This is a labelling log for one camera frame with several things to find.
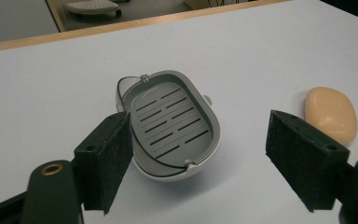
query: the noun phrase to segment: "table surface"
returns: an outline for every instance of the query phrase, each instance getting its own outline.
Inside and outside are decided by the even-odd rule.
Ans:
[[[211,163],[159,183],[131,164],[110,213],[86,223],[338,223],[311,214],[265,155],[269,112],[303,118],[306,92],[344,92],[358,117],[358,18],[293,0],[0,51],[0,202],[116,113],[122,77],[176,70],[213,101],[223,138]],[[358,136],[348,146],[358,161]]]

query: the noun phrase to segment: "orange soap bar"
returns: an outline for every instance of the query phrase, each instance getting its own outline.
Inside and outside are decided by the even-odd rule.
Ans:
[[[330,88],[308,91],[305,120],[342,145],[351,142],[357,134],[357,118],[350,99]]]

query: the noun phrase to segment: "soap dish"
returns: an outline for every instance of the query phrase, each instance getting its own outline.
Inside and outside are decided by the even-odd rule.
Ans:
[[[118,82],[117,110],[131,113],[132,160],[143,174],[176,181],[205,166],[221,140],[208,100],[176,71],[124,77]]]

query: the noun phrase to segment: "wooden table edge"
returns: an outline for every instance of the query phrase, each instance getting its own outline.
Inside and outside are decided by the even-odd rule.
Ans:
[[[165,16],[136,20],[136,21],[124,21],[124,22],[113,23],[103,26],[96,26],[96,27],[91,27],[81,30],[57,33],[52,35],[41,35],[41,36],[28,37],[28,38],[22,38],[17,40],[4,41],[4,42],[0,42],[0,50],[45,44],[54,41],[72,39],[82,36],[103,34],[103,33],[126,30],[136,27],[147,26],[147,25],[160,24],[169,21],[185,20],[185,19],[190,19],[200,16],[213,15],[216,13],[228,12],[228,11],[244,9],[249,7],[260,7],[260,6],[286,2],[286,1],[290,1],[290,0],[259,0],[254,2],[246,2],[246,3],[223,6],[223,7],[209,7],[205,9],[175,13]]]

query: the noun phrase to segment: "gray slotted insert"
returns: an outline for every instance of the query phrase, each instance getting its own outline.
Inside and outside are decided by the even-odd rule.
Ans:
[[[131,125],[148,155],[161,163],[183,167],[199,161],[212,142],[210,126],[186,89],[162,82],[131,101]]]

